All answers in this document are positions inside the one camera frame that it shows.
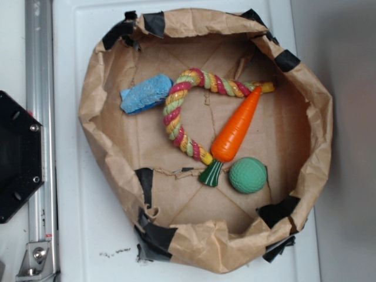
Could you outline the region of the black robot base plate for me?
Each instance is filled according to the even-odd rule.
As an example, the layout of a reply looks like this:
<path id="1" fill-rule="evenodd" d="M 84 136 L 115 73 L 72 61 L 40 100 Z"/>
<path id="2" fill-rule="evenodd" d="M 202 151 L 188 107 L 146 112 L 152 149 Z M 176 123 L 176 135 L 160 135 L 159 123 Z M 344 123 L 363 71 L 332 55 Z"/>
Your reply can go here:
<path id="1" fill-rule="evenodd" d="M 19 211 L 44 183 L 43 126 L 1 91 L 1 223 Z"/>

